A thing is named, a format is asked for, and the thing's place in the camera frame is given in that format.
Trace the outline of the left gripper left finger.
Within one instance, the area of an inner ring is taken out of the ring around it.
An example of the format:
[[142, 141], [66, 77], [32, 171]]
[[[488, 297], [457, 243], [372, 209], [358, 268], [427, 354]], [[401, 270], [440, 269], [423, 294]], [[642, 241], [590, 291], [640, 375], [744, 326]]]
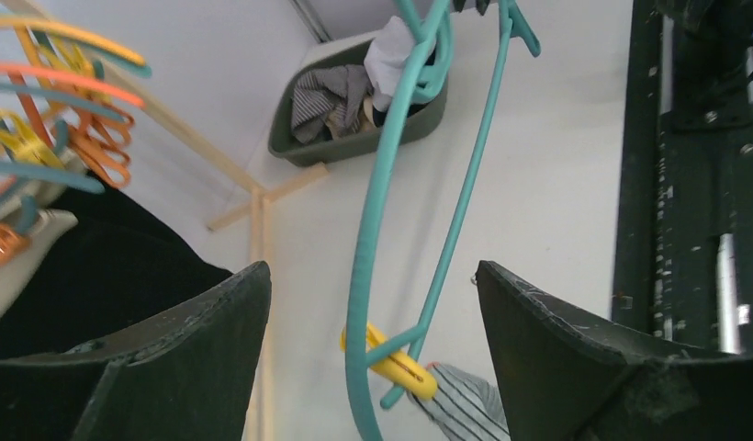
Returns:
[[254, 263], [78, 351], [0, 360], [0, 440], [238, 440], [271, 302]]

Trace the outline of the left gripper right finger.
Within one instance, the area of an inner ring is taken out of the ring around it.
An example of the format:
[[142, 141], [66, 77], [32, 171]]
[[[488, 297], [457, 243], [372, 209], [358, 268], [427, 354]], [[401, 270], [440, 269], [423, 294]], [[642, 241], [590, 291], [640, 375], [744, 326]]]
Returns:
[[513, 439], [753, 440], [753, 356], [640, 333], [493, 261], [476, 277]]

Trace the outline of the grey striped underwear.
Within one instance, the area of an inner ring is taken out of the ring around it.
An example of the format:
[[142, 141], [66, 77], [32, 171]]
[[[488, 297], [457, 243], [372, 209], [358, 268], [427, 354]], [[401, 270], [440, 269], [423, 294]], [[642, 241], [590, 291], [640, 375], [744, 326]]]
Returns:
[[450, 440], [510, 441], [511, 434], [499, 389], [485, 379], [445, 363], [428, 370], [437, 381], [429, 400], [409, 393], [416, 404]]

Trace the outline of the teal hanger front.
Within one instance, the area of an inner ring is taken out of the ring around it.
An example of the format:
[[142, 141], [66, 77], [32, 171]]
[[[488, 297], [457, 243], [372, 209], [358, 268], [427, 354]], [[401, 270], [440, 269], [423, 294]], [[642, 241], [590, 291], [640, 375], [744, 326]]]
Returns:
[[418, 365], [417, 359], [429, 331], [476, 183], [510, 41], [514, 37], [520, 38], [534, 57], [541, 53], [541, 43], [518, 4], [501, 1], [499, 47], [489, 93], [432, 283], [416, 324], [387, 339], [368, 322], [367, 315], [378, 237], [393, 166], [410, 105], [428, 103], [439, 95], [454, 56], [449, 2], [434, 2], [426, 17], [419, 17], [411, 1], [399, 1], [397, 6], [414, 38], [414, 45], [396, 84], [377, 146], [354, 251], [346, 322], [340, 340], [345, 359], [348, 401], [358, 433], [364, 440], [379, 440], [382, 437], [368, 382], [370, 371], [393, 384], [379, 402], [385, 410], [391, 409], [406, 391], [428, 400], [437, 390], [434, 378]]

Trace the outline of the white underwear black trim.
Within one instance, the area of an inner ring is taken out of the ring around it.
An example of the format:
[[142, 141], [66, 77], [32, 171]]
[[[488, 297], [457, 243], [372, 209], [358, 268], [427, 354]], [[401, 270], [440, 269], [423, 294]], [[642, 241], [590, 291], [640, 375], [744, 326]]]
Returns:
[[408, 25], [397, 16], [391, 17], [372, 39], [364, 67], [373, 87], [374, 115], [387, 114], [415, 44]]

